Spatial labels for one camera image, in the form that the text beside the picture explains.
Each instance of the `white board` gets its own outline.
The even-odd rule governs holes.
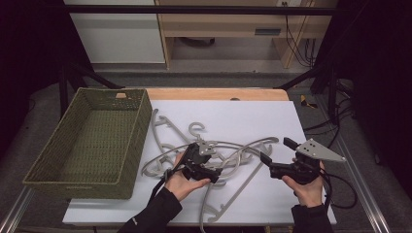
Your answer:
[[[189,125],[201,122],[205,129],[199,131],[206,141],[224,141],[246,145],[250,142],[277,137],[279,143],[273,146],[274,162],[291,163],[294,151],[282,144],[284,137],[298,143],[306,141],[293,102],[289,101],[152,101],[157,116],[168,117],[188,138]],[[158,126],[162,143],[173,146],[185,142],[170,127]],[[75,225],[121,225],[141,212],[147,205],[158,179],[142,176],[140,170],[145,162],[160,155],[150,128],[139,167],[139,174],[129,200],[73,199],[63,222]],[[212,189],[208,204],[216,209],[226,204],[236,190],[259,164],[255,156],[229,177],[222,188]],[[170,222],[175,225],[196,225],[206,187],[194,191],[182,201],[183,210]],[[242,193],[236,198],[223,216],[213,225],[273,225],[293,223],[291,207],[297,199],[282,181],[271,179],[267,166],[262,166]],[[331,223],[336,219],[331,209],[328,212]]]

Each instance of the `white cabinet door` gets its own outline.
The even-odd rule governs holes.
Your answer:
[[[64,0],[66,5],[154,5],[153,0]],[[91,63],[164,63],[155,14],[71,14]]]

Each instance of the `black sleeve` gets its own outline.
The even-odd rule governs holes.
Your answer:
[[[292,208],[293,233],[333,232],[324,205],[307,208],[296,205]]]
[[[148,207],[126,222],[118,232],[164,232],[167,223],[181,210],[182,206],[178,199],[164,187]]]

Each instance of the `hand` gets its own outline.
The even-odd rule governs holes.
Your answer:
[[[176,156],[174,167],[178,164],[183,154]],[[186,179],[182,171],[178,171],[167,181],[164,185],[170,192],[172,192],[179,201],[185,199],[194,190],[208,184],[210,179],[203,179],[196,182],[191,182]]]
[[[322,187],[324,183],[321,176],[306,185],[301,185],[288,176],[282,177],[282,181],[293,189],[301,206],[311,208],[322,205]]]

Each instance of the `green wicker basket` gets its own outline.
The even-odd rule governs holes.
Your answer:
[[[151,115],[146,89],[80,88],[23,184],[64,198],[129,199]]]

